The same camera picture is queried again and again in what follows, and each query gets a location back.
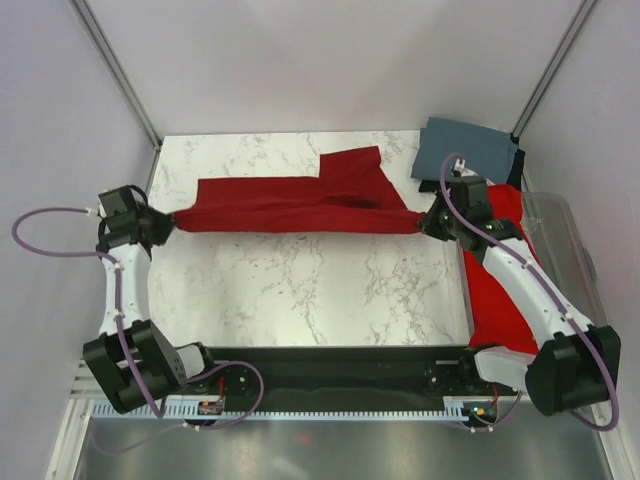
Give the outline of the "dark red t-shirt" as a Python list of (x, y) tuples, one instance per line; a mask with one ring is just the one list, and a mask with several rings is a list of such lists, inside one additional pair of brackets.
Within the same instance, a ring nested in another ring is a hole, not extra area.
[(173, 213), (191, 233), (414, 234), (422, 217), (384, 174), (376, 146), (322, 154), (317, 177), (200, 179), (195, 203)]

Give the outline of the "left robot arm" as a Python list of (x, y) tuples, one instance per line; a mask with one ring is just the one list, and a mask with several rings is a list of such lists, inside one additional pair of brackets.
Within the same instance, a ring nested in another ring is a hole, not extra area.
[(83, 345), (83, 360), (116, 412), (147, 406), (162, 418), (169, 396), (187, 384), (211, 392), (220, 378), (201, 343), (175, 346), (151, 318), (152, 249), (166, 243), (175, 222), (135, 185), (101, 193), (99, 215), (96, 253), (106, 277), (105, 312), (97, 338)]

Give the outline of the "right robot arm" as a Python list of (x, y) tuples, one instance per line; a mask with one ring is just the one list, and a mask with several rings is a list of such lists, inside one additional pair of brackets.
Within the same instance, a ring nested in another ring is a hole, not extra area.
[(473, 394), (493, 382), (512, 387), (546, 416), (609, 402), (611, 419), (603, 428), (613, 429), (620, 414), (619, 335), (581, 313), (539, 265), (516, 224), (495, 217), (485, 179), (466, 176), (443, 183), (419, 228), (471, 253), (507, 293), (538, 346), (535, 355), (505, 346), (479, 350), (458, 368), (460, 386)]

